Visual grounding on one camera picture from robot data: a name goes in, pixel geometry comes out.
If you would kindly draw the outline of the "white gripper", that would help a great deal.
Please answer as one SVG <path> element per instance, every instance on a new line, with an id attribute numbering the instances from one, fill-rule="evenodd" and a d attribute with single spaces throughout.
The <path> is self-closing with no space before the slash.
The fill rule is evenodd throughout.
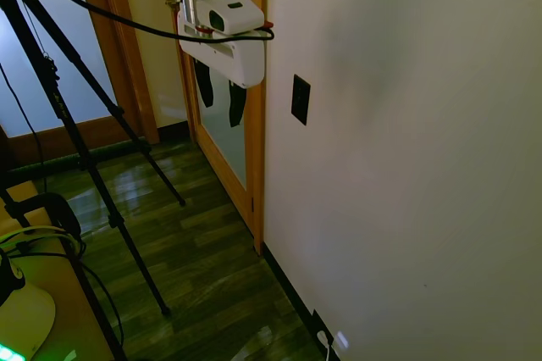
<path id="1" fill-rule="evenodd" d="M 246 89 L 265 74 L 263 11 L 252 0 L 182 0 L 177 17 L 182 50 L 194 60 L 203 104 L 213 106 L 210 68 L 230 80 L 230 126 L 241 123 Z"/>

